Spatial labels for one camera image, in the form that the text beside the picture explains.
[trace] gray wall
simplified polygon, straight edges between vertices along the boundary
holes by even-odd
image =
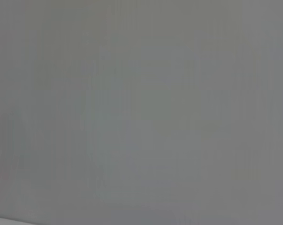
[[[0,217],[283,225],[283,0],[0,0]]]

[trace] wall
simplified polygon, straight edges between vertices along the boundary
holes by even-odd
[[[283,0],[0,0],[0,217],[283,224]]]

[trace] gray background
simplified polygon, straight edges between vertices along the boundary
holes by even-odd
[[[283,225],[283,0],[0,0],[0,217]]]

